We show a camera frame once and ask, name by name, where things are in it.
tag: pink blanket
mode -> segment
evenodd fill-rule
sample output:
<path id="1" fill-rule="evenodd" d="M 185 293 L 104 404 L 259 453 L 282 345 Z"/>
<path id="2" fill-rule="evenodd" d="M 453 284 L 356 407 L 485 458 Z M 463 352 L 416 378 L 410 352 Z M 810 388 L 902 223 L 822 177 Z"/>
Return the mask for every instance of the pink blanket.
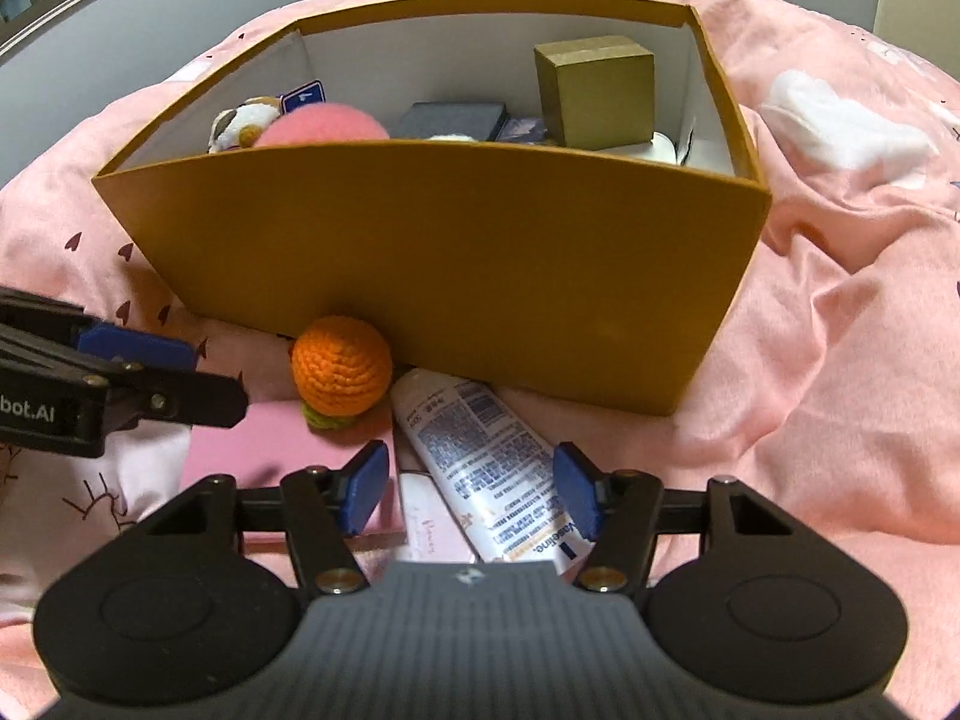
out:
<path id="1" fill-rule="evenodd" d="M 0 280 L 201 343 L 203 365 L 243 372 L 256 399 L 292 396 L 285 342 L 186 312 L 89 179 L 192 79 L 288 20 L 367 1 L 268 13 L 80 124 L 0 191 Z M 774 191 L 743 289 L 673 418 L 504 396 L 552 442 L 674 487 L 734 473 L 835 539 L 908 609 L 890 695 L 941 718 L 960 701 L 960 84 L 781 1 L 674 1 L 706 23 Z M 179 466 L 154 448 L 179 457 L 184 440 L 131 435 L 97 464 L 0 451 L 0 712 L 11 720 L 53 695 L 22 624 L 40 589 L 172 493 Z M 692 549 L 674 539 L 656 571 Z"/>

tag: pink fuzzy object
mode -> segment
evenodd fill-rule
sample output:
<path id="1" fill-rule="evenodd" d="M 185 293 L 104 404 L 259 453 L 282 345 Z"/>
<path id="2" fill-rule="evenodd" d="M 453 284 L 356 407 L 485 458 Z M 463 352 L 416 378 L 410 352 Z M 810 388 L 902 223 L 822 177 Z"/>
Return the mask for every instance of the pink fuzzy object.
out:
<path id="1" fill-rule="evenodd" d="M 257 138 L 256 146 L 389 139 L 380 122 L 363 111 L 342 103 L 313 103 L 277 119 Z"/>

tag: pink sticky note pad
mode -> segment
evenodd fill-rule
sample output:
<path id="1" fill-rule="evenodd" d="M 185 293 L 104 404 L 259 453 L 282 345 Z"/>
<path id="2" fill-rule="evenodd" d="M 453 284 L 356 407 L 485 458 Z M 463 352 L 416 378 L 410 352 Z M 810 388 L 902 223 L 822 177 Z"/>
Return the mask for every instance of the pink sticky note pad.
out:
<path id="1" fill-rule="evenodd" d="M 239 424 L 195 427 L 181 475 L 181 490 L 205 476 L 228 473 L 239 488 L 265 488 L 304 466 L 342 469 L 365 443 L 381 440 L 390 450 L 390 478 L 363 536 L 403 533 L 403 512 L 397 486 L 397 456 L 390 404 L 383 402 L 357 423 L 342 430 L 314 433 L 301 413 L 299 400 L 254 403 Z M 272 533 L 248 533 L 247 541 L 275 541 Z"/>

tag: metal screw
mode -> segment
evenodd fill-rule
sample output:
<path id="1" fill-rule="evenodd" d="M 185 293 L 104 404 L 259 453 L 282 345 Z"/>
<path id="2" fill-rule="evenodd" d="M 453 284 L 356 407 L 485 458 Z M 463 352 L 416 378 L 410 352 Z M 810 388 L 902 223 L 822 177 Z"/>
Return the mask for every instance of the metal screw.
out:
<path id="1" fill-rule="evenodd" d="M 317 575 L 317 586 L 330 595 L 347 595 L 364 584 L 364 578 L 352 568 L 330 568 Z"/>
<path id="2" fill-rule="evenodd" d="M 627 584 L 627 576 L 615 568 L 597 565 L 584 571 L 577 581 L 593 592 L 616 592 Z"/>

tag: orange crocheted ball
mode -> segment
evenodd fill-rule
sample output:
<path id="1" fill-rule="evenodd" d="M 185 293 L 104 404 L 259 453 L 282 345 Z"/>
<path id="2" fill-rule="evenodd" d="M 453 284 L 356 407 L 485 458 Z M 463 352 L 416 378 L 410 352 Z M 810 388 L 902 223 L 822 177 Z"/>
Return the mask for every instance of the orange crocheted ball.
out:
<path id="1" fill-rule="evenodd" d="M 324 317 L 290 352 L 296 391 L 324 416 L 357 416 L 386 394 L 394 371 L 390 346 L 366 322 Z"/>

